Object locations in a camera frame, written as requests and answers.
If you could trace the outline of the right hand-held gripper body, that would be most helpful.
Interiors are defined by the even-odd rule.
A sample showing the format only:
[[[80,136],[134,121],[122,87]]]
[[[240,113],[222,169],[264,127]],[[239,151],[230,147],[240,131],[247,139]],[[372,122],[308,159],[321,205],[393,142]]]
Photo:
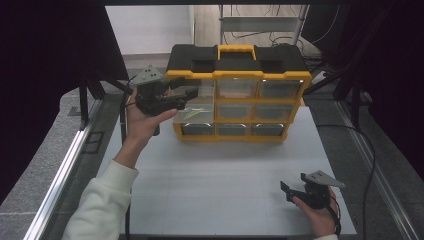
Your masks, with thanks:
[[[295,191],[293,194],[314,210],[320,210],[330,205],[330,186],[345,187],[344,183],[321,170],[306,174],[306,178],[307,183],[304,182],[305,191]]]

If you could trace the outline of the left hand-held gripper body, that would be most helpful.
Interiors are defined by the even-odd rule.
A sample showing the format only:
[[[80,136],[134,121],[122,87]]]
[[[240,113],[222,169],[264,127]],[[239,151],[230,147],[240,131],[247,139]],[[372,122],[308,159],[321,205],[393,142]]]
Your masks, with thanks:
[[[136,106],[146,115],[157,116],[171,109],[182,110],[187,99],[185,94],[167,96],[169,81],[156,68],[149,66],[143,69],[130,85],[137,91]]]

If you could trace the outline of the clear plastic organizer drawer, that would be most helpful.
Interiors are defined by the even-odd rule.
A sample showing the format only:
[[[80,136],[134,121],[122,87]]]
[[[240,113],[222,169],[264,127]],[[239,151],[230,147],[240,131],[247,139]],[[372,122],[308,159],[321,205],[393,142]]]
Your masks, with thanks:
[[[209,124],[214,119],[214,93],[215,85],[212,80],[187,80],[183,86],[172,91],[173,95],[184,94],[186,90],[197,87],[198,96],[186,103],[183,110],[179,110],[174,117],[175,123],[181,124]],[[184,120],[187,113],[202,110],[203,112]]]

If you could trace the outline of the yellow and black organizer case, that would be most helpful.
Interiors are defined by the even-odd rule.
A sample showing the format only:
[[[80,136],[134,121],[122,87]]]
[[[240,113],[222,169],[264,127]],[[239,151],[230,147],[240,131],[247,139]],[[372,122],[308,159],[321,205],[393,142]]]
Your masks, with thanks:
[[[227,78],[301,80],[300,106],[304,90],[312,80],[300,51],[293,45],[177,44],[172,48],[165,76],[168,80],[184,77],[185,82]]]

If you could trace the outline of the person's right hand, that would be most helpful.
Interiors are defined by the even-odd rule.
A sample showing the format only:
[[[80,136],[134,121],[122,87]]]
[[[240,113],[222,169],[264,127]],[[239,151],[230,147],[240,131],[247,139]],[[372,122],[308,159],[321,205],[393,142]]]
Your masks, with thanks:
[[[314,210],[297,197],[293,201],[309,218],[315,238],[336,234],[336,224],[328,209]]]

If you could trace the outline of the person's left hand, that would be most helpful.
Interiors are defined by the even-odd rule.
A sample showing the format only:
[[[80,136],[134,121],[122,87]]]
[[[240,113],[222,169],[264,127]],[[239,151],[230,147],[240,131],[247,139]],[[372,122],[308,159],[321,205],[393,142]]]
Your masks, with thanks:
[[[165,111],[157,116],[142,113],[136,106],[137,91],[134,90],[125,105],[127,116],[127,137],[125,143],[144,148],[153,136],[156,128],[177,113],[176,109]]]

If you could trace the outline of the grid of clear drawers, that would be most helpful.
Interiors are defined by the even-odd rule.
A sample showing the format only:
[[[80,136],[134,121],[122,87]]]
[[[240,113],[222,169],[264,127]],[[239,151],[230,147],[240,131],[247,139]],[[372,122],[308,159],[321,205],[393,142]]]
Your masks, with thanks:
[[[214,119],[174,129],[191,141],[282,141],[300,106],[301,80],[227,78],[215,85]]]

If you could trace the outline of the metal stand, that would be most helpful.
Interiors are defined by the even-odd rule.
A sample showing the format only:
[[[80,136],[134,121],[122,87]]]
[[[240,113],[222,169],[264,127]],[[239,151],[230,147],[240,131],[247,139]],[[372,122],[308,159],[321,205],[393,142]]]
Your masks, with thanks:
[[[293,16],[280,16],[281,5],[277,6],[274,15],[262,16],[242,16],[239,13],[233,14],[236,5],[230,5],[230,14],[226,15],[224,5],[219,5],[219,31],[220,43],[227,42],[226,33],[234,34],[234,38],[244,38],[259,34],[287,33],[286,38],[290,39],[291,45],[296,45],[299,41],[301,31],[306,19],[308,5],[301,5],[299,12]]]

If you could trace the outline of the white power strip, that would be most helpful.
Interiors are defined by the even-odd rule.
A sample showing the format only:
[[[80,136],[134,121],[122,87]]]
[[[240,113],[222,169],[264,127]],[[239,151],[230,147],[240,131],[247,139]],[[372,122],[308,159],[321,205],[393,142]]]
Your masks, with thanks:
[[[312,83],[317,84],[318,82],[324,80],[327,76],[328,73],[326,71],[321,71],[312,79]]]

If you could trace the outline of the black curtain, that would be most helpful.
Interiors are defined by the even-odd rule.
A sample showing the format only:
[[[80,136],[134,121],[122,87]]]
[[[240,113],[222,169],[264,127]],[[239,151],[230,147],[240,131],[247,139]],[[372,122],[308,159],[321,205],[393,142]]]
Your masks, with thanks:
[[[0,0],[0,204],[85,80],[128,77],[106,8],[90,0]]]
[[[308,40],[341,36],[326,55],[342,77],[335,97],[368,93],[374,121],[424,180],[424,0],[309,1]]]

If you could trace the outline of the aluminium table rail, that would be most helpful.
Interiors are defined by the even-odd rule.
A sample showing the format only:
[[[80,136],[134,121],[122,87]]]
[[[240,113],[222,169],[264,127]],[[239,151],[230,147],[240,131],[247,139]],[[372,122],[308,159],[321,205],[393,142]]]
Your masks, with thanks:
[[[358,127],[355,128],[350,121],[350,111],[348,106],[341,102],[334,102],[338,109],[342,121],[346,128],[349,129],[353,142],[364,161],[365,166],[369,170],[367,183],[363,194],[362,207],[362,229],[363,237],[367,239],[367,197],[369,196],[372,184],[376,186],[385,205],[387,206],[394,223],[399,230],[403,240],[423,240],[418,230],[415,228],[411,218],[407,214],[400,199],[396,196],[394,190],[389,184],[386,176],[377,163],[376,151],[370,138]]]
[[[87,139],[87,136],[93,126],[95,116],[102,105],[102,100],[95,100],[89,110],[89,122],[82,129],[79,130],[73,138],[71,145],[61,162],[52,183],[35,214],[31,225],[29,226],[23,240],[40,240],[51,217],[53,216],[54,209],[60,198],[60,195],[66,185],[66,181],[72,171],[72,168],[80,155],[82,147]]]

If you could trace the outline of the black frame strut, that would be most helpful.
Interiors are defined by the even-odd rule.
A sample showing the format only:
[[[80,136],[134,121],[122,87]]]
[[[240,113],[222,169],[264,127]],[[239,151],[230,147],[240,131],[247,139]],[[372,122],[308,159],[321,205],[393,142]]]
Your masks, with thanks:
[[[109,83],[123,93],[131,94],[131,90],[126,89],[126,85],[117,79],[107,76],[106,74],[94,70],[92,73],[84,73],[79,83],[79,99],[80,99],[80,129],[84,130],[89,123],[88,95],[90,92],[95,100],[103,100],[106,92],[101,84],[102,81]]]
[[[359,110],[361,106],[361,72],[350,70],[348,67],[345,69],[325,77],[323,80],[316,84],[312,84],[305,91],[305,95],[312,94],[313,92],[321,89],[322,87],[338,80],[338,84],[333,91],[333,99],[336,101],[345,100],[348,94],[351,94],[351,109],[350,121],[355,128],[359,127]]]

